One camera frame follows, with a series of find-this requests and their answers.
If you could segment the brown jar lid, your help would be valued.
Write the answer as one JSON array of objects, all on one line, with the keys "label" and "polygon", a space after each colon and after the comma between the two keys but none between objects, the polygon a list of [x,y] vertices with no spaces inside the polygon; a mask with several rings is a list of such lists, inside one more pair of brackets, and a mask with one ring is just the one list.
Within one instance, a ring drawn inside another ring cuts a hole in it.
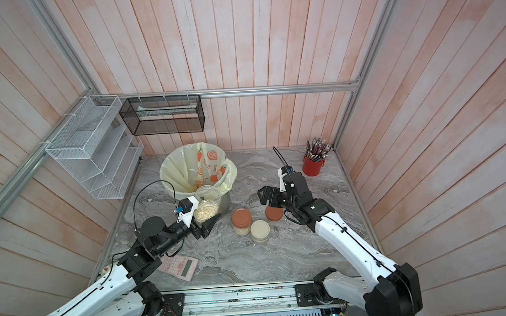
[{"label": "brown jar lid", "polygon": [[284,217],[284,210],[281,208],[267,207],[265,216],[269,221],[280,221]]}]

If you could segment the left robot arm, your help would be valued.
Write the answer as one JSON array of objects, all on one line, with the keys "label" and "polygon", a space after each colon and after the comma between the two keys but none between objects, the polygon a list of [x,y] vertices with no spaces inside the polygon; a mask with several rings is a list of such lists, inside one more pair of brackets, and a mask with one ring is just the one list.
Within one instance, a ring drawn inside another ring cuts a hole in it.
[{"label": "left robot arm", "polygon": [[157,216],[143,222],[137,240],[108,273],[64,306],[46,316],[161,316],[166,312],[163,294],[148,277],[161,258],[189,234],[206,238],[220,214],[202,224],[178,221],[170,226]]}]

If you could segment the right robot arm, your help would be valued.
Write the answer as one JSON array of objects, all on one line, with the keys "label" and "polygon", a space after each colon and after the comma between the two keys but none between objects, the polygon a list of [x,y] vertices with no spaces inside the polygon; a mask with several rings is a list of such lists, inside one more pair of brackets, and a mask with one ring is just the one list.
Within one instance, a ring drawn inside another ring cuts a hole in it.
[{"label": "right robot arm", "polygon": [[368,316],[417,316],[422,310],[418,272],[397,264],[361,238],[326,200],[314,198],[303,174],[284,167],[279,186],[258,190],[262,205],[290,212],[290,220],[327,240],[359,273],[345,276],[327,268],[314,279],[319,303],[340,299],[364,307]]}]

